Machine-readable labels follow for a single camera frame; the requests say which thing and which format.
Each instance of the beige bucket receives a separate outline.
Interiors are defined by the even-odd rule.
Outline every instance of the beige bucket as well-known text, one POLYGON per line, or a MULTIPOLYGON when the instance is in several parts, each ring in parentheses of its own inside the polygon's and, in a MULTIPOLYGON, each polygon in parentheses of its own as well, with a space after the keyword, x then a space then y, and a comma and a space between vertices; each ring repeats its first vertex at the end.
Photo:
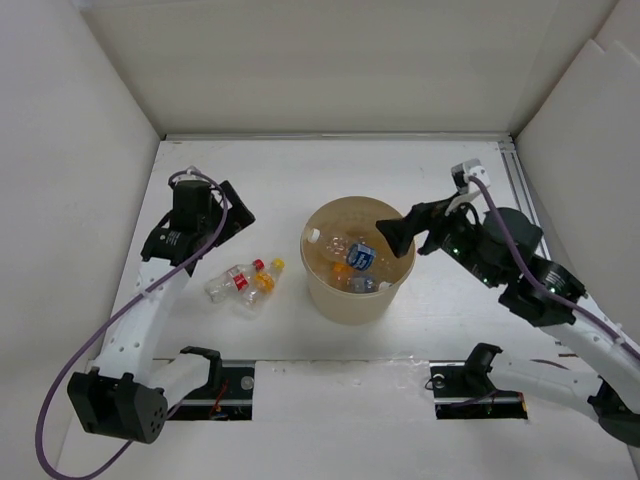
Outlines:
POLYGON ((354 237, 366 232, 367 245, 375 248, 381 257, 394 258, 386 240, 376 230, 375 223, 377 220, 400 217, 402 215, 393 207, 368 197, 339 198, 311 216, 300 238, 300 254, 307 270, 311 298, 325 317, 349 325, 361 325, 379 318, 411 273, 416 257, 415 244, 411 243, 409 253, 394 262, 395 268, 389 279, 393 285, 390 288, 368 294, 346 293, 327 285, 318 277, 317 273, 326 265, 326 260, 306 241, 304 231, 308 228, 322 230, 331 225, 354 237))

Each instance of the bottle label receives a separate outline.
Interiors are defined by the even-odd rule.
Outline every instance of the bottle label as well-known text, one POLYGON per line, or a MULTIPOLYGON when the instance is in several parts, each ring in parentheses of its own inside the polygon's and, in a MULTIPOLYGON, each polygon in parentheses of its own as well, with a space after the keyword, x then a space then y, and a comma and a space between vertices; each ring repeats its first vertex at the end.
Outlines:
POLYGON ((233 281, 236 284, 236 288, 238 289, 239 292, 241 292, 243 288, 249 285, 249 282, 247 281, 247 277, 245 277, 242 273, 240 275, 236 275, 235 277, 233 277, 233 281))
POLYGON ((369 275, 359 274, 351 278, 353 293, 375 292, 375 280, 369 275))
POLYGON ((362 245, 361 243, 355 243, 349 248, 347 253, 347 263, 349 266, 356 270, 364 271, 371 266, 373 260, 376 258, 376 251, 362 245))

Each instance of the white table surface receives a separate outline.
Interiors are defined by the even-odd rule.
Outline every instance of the white table surface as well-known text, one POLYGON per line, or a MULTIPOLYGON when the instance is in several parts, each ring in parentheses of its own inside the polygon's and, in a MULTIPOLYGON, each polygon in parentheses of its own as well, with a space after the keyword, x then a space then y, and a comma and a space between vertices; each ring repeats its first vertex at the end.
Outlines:
MULTIPOLYGON (((321 316, 306 287, 299 253, 311 214, 335 198, 365 195, 400 212, 450 196, 452 166, 479 158, 498 205, 515 207, 495 142, 416 140, 165 141, 160 145, 131 243, 116 307, 134 290, 140 251, 171 208, 167 178, 195 165, 217 181, 229 180, 256 216, 248 229, 210 252, 196 268, 160 339, 157 358, 174 358, 196 345, 224 359, 466 358, 478 342, 525 357, 555 356, 553 339, 512 316, 489 290, 441 252, 418 257, 385 316, 359 327, 321 316), (232 302, 213 306, 203 284, 236 263, 282 257, 287 267, 261 315, 247 319, 232 302)), ((486 207, 476 201, 478 210, 486 207)))
MULTIPOLYGON (((418 258, 375 323, 338 325, 311 304, 298 241, 318 207, 368 195, 406 212, 452 194, 449 169, 474 157, 491 175, 496 203, 515 206, 494 142, 163 142, 116 307, 133 291, 144 240, 171 206, 168 176, 193 164, 230 180, 257 221, 199 264, 157 357, 197 345, 220 350, 225 359, 305 361, 257 363, 252 421, 169 422, 153 445, 134 445, 101 479, 636 480, 625 445, 578 413, 544 401, 527 399, 529 421, 435 419, 433 398, 423 388, 428 363, 420 359, 466 358, 481 341, 523 358, 557 360, 561 351, 501 307, 498 290, 486 289, 446 256, 418 258), (276 255, 287 268, 259 318, 247 320, 230 305, 214 308, 205 297, 202 285, 211 275, 276 255), (341 361, 380 358, 396 360, 341 361), (307 361, 316 359, 334 361, 307 361)), ((478 206, 483 210, 483 202, 478 206)), ((585 367, 570 362, 572 369, 585 367)), ((59 468, 87 474, 121 444, 84 433, 74 417, 59 468)))

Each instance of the yellow bottle cap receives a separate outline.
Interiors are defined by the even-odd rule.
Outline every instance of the yellow bottle cap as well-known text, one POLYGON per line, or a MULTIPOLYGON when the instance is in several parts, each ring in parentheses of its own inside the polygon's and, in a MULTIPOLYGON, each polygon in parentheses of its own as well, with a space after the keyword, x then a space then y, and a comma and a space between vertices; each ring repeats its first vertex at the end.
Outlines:
POLYGON ((338 272, 348 272, 350 270, 353 270, 353 268, 351 268, 349 265, 345 265, 344 263, 334 263, 333 264, 333 271, 338 273, 338 272))
POLYGON ((276 258, 271 265, 278 270, 284 270, 284 261, 281 258, 276 258))
POLYGON ((262 293, 270 293, 273 287, 276 286, 276 282, 273 277, 266 272, 258 272, 256 279, 254 280, 256 288, 262 293))

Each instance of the white wall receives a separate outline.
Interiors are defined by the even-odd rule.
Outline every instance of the white wall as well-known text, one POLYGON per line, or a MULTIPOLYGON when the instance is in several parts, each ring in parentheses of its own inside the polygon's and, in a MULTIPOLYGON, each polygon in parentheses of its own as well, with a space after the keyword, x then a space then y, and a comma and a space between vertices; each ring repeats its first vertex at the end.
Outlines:
POLYGON ((158 137, 68 0, 0 12, 0 478, 32 480, 40 404, 110 312, 158 137))
POLYGON ((618 41, 640 58, 640 3, 638 0, 620 0, 611 16, 598 33, 596 41, 603 49, 618 41))
POLYGON ((615 2, 81 1, 168 133, 517 130, 615 2))
MULTIPOLYGON (((623 1, 612 21, 629 9, 635 14, 624 18, 633 22, 640 2, 623 1)), ((585 44, 517 145, 575 271, 605 313, 640 341, 640 60, 619 32, 624 43, 598 35, 585 44)))

